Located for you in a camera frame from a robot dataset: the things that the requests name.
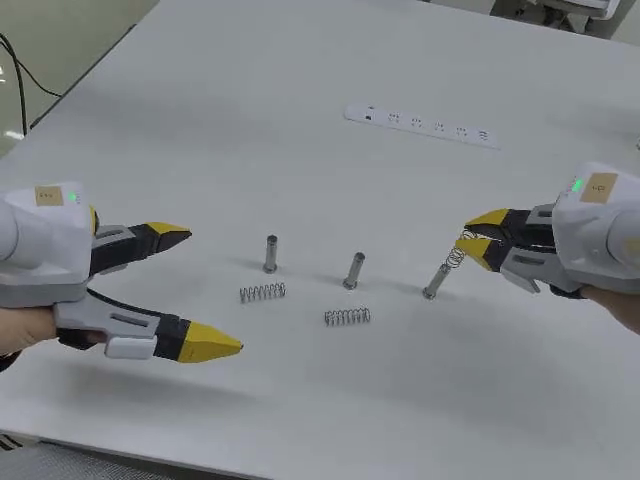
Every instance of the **power strip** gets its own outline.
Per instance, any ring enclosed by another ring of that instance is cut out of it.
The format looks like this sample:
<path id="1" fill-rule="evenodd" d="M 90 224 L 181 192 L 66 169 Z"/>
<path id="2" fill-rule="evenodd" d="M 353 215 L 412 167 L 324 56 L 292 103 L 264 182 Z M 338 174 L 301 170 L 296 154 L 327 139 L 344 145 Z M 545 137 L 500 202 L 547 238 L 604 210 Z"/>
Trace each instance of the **power strip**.
<path id="1" fill-rule="evenodd" d="M 443 123 L 439 120 L 426 121 L 420 115 L 397 110 L 385 110 L 370 105 L 349 105 L 344 112 L 347 120 L 368 123 L 378 127 L 393 128 L 405 132 L 418 133 L 429 137 L 444 138 L 456 142 L 478 145 L 499 150 L 496 137 L 482 128 L 464 127 Z"/>

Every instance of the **table surface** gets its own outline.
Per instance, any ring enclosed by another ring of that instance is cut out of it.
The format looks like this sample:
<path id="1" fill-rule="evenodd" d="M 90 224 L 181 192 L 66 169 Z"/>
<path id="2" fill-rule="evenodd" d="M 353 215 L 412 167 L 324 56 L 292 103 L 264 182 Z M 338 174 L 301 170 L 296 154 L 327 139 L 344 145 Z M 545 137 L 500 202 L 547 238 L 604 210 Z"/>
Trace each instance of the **table surface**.
<path id="1" fill-rule="evenodd" d="M 76 179 L 103 223 L 191 227 L 92 286 L 245 349 L 179 365 L 49 342 L 0 377 L 0 429 L 274 479 L 636 478 L 638 337 L 470 261 L 434 302 L 420 289 L 465 220 L 552 202 L 582 161 L 639 173 L 639 80 L 634 47 L 421 2 L 165 0 L 2 185 Z M 357 102 L 501 150 L 344 120 Z M 240 304 L 273 281 L 285 299 Z M 325 327 L 359 305 L 371 324 Z"/>

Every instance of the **coil spring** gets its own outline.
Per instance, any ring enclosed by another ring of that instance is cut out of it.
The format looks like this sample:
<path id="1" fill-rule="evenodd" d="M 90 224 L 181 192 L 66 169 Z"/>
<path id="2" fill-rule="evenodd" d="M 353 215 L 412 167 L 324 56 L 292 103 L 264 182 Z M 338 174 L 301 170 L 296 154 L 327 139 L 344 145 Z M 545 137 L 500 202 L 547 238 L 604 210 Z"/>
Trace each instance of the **coil spring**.
<path id="1" fill-rule="evenodd" d="M 284 283 L 272 283 L 271 285 L 261 285 L 240 289 L 240 302 L 248 303 L 256 300 L 269 300 L 272 298 L 282 298 L 287 293 Z"/>
<path id="2" fill-rule="evenodd" d="M 344 325 L 356 325 L 369 323 L 371 312 L 368 308 L 353 308 L 350 310 L 332 310 L 324 314 L 324 322 L 327 327 L 341 327 Z"/>
<path id="3" fill-rule="evenodd" d="M 470 232 L 469 230 L 463 230 L 459 238 L 477 238 L 477 237 L 478 237 L 477 234 Z M 444 263 L 449 268 L 458 268 L 462 264 L 464 257 L 465 257 L 465 253 L 462 250 L 460 250 L 458 247 L 453 247 L 449 252 L 449 256 L 444 261 Z"/>

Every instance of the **tan label sticker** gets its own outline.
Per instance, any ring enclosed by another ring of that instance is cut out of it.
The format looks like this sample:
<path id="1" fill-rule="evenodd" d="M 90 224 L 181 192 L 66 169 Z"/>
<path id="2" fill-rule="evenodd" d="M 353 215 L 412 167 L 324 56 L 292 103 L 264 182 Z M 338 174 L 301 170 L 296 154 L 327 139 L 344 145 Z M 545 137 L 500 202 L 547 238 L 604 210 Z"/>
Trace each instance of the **tan label sticker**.
<path id="1" fill-rule="evenodd" d="M 36 205 L 39 207 L 61 207 L 64 205 L 60 187 L 36 187 Z"/>
<path id="2" fill-rule="evenodd" d="M 629 255 L 640 255 L 640 238 L 630 238 L 625 243 Z"/>
<path id="3" fill-rule="evenodd" d="M 617 179 L 617 173 L 594 173 L 584 188 L 580 201 L 585 203 L 607 203 Z"/>

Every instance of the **human hand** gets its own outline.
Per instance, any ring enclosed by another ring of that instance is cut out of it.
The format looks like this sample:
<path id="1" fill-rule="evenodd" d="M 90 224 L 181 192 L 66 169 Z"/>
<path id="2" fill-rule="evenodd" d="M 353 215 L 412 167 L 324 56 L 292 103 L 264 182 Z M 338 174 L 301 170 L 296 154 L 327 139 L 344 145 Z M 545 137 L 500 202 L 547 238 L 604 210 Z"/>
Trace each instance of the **human hand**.
<path id="1" fill-rule="evenodd" d="M 50 308 L 0 308 L 0 356 L 55 337 Z"/>
<path id="2" fill-rule="evenodd" d="M 610 292 L 596 287 L 584 287 L 582 296 L 609 310 L 622 325 L 640 335 L 640 295 Z"/>

